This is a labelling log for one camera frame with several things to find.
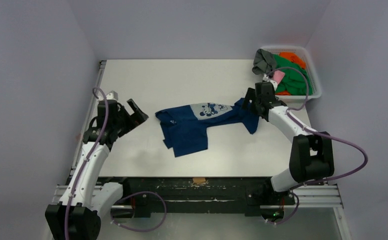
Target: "white tabletop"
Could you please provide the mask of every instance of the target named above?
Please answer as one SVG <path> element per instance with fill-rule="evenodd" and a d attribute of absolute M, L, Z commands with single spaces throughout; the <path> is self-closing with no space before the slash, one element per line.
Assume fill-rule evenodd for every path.
<path fill-rule="evenodd" d="M 114 143 L 100 177 L 266 177 L 285 170 L 291 143 L 264 119 L 253 135 L 242 123 L 209 127 L 208 149 L 180 157 L 163 143 L 157 111 L 205 102 L 233 105 L 261 80 L 252 65 L 252 60 L 107 60 L 100 87 L 117 92 L 130 114 L 126 100 L 132 98 L 149 119 Z M 294 114 L 310 124 L 306 109 Z"/>

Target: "clothing pile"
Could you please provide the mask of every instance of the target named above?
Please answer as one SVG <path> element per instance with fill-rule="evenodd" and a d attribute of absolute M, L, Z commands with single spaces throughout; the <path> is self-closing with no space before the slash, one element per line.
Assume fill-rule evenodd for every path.
<path fill-rule="evenodd" d="M 259 49 L 253 61 L 253 73 L 256 75 L 270 73 L 272 70 L 281 67 L 291 67 L 299 70 L 306 76 L 309 85 L 309 95 L 313 94 L 311 82 L 306 72 L 306 63 L 292 52 L 281 52 L 279 55 Z M 292 69 L 280 70 L 284 73 L 275 91 L 276 95 L 306 95 L 306 83 L 303 77 Z"/>

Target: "navy blue shirt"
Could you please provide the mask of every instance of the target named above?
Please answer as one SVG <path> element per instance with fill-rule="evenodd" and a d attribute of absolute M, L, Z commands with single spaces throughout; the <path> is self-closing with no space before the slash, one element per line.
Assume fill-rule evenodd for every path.
<path fill-rule="evenodd" d="M 199 103 L 158 111 L 166 147 L 173 148 L 175 157 L 208 149 L 208 127 L 243 123 L 250 134 L 258 129 L 259 116 L 241 108 L 244 98 L 234 106 Z"/>

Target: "white plastic basket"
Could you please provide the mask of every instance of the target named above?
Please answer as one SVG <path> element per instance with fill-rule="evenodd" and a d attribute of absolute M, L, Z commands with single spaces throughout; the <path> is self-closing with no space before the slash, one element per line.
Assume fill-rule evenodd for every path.
<path fill-rule="evenodd" d="M 310 85 L 313 89 L 313 94 L 309 95 L 308 99 L 317 99 L 322 95 L 321 83 L 319 82 L 318 75 L 316 73 L 315 65 L 312 62 L 312 58 L 309 55 L 308 51 L 301 46 L 287 46 L 287 45 L 269 45 L 263 46 L 261 49 L 271 52 L 273 54 L 279 55 L 281 52 L 290 52 L 296 54 L 301 60 L 306 63 L 306 72 L 309 76 Z M 305 96 L 299 95 L 278 95 L 283 101 L 286 102 L 302 102 L 305 100 Z"/>

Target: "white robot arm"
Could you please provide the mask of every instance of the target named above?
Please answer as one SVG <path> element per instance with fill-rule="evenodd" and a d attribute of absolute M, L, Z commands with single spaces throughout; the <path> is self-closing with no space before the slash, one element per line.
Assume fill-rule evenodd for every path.
<path fill-rule="evenodd" d="M 292 143 L 289 168 L 270 179 L 272 191 L 281 193 L 307 180 L 332 176 L 334 159 L 331 140 L 305 131 L 300 125 L 306 124 L 292 114 L 289 117 L 287 105 L 275 97 L 275 87 L 272 81 L 256 83 L 255 89 L 247 90 L 243 108 L 249 108 L 276 126 Z M 316 151 L 316 155 L 311 155 L 311 150 Z"/>
<path fill-rule="evenodd" d="M 107 118 L 105 101 L 108 104 Z M 67 224 L 69 237 L 95 240 L 100 233 L 101 218 L 110 212 L 114 203 L 122 198 L 123 186 L 117 182 L 104 184 L 94 197 L 93 192 L 100 170 L 112 150 L 113 143 L 148 119 L 148 116 L 132 99 L 129 99 L 127 103 L 133 110 L 132 115 L 129 115 L 118 103 L 118 95 L 113 91 L 107 94 L 106 99 L 99 99 L 97 116 L 91 120 L 88 130 L 83 134 L 84 144 L 69 187 L 61 196 L 59 203 L 48 205 L 45 211 L 45 218 L 54 239 L 65 239 L 65 215 L 68 204 L 70 207 Z"/>

